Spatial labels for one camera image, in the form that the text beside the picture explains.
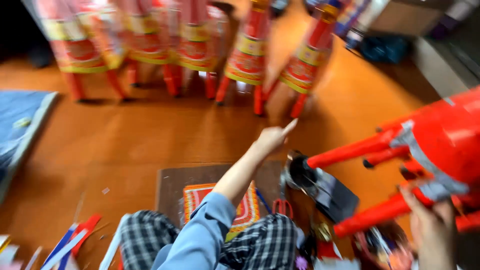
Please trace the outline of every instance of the scissors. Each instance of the scissors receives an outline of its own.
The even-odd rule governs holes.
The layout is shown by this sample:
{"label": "scissors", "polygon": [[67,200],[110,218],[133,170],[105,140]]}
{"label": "scissors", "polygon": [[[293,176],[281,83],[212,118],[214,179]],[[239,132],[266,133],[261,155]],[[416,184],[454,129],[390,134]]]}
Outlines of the scissors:
{"label": "scissors", "polygon": [[273,201],[273,213],[279,213],[286,215],[289,218],[293,218],[292,206],[285,199],[285,179],[280,177],[280,198]]}

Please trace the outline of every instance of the blue cloth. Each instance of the blue cloth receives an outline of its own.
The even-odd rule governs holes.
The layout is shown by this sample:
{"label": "blue cloth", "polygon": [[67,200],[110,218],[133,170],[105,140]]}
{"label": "blue cloth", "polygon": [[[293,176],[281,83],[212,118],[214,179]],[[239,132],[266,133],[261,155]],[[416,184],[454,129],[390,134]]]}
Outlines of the blue cloth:
{"label": "blue cloth", "polygon": [[13,128],[13,123],[24,117],[32,119],[48,94],[51,93],[0,91],[0,181],[27,130],[27,127]]}
{"label": "blue cloth", "polygon": [[224,270],[218,263],[236,208],[219,193],[210,192],[192,213],[175,242],[157,254],[152,270]]}

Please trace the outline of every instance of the hand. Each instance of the hand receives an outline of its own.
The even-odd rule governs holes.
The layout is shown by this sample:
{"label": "hand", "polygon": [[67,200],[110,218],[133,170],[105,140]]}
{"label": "hand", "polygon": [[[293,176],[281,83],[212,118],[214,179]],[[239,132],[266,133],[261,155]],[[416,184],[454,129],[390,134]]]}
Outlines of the hand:
{"label": "hand", "polygon": [[294,119],[285,128],[274,126],[263,129],[250,149],[255,155],[259,155],[262,159],[268,157],[268,155],[287,142],[287,135],[295,128],[297,122],[298,119]]}
{"label": "hand", "polygon": [[436,203],[427,209],[407,189],[400,189],[410,206],[410,229],[418,247],[420,270],[453,270],[455,263],[456,224],[451,200]]}

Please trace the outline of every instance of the wooden floor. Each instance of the wooden floor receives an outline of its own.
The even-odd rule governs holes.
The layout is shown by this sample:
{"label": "wooden floor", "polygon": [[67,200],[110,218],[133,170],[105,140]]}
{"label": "wooden floor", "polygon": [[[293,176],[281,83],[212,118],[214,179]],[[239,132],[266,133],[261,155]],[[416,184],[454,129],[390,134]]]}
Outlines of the wooden floor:
{"label": "wooden floor", "polygon": [[[304,12],[299,7],[293,10],[287,14],[293,20],[295,12]],[[273,46],[272,55],[281,56],[273,58],[269,68],[285,62],[281,58],[286,59],[297,42],[290,43],[286,49]],[[77,104],[70,100],[56,66],[37,70],[24,59],[0,65],[2,89],[62,93],[0,207],[0,234],[11,234],[21,245],[20,258],[29,258],[38,246],[50,251],[74,221],[99,213],[103,216],[100,224],[109,222],[109,226],[92,236],[79,259],[80,269],[88,263],[89,269],[96,269],[121,216],[155,207],[158,169],[234,162],[262,128],[289,121],[281,113],[281,104],[268,106],[269,117],[256,117],[251,94],[235,94],[228,106],[217,107],[204,97],[199,81],[187,96],[172,98],[161,77],[144,73],[142,80],[149,83],[143,89],[129,89],[138,98],[135,102],[115,102],[103,75],[92,74],[85,76],[87,93],[102,100]],[[124,70],[120,79],[126,87]],[[282,89],[276,98],[288,95],[288,90]],[[374,66],[337,41],[307,114],[286,149],[272,158],[284,160],[287,148],[314,155],[354,142],[372,135],[376,125],[437,99],[410,61]],[[402,179],[397,167],[398,163],[391,162],[368,171],[361,160],[351,160],[327,171],[357,194],[359,209],[365,209],[394,192]],[[103,194],[105,188],[110,191]],[[400,223],[408,227],[405,219]],[[107,237],[99,240],[102,234]]]}

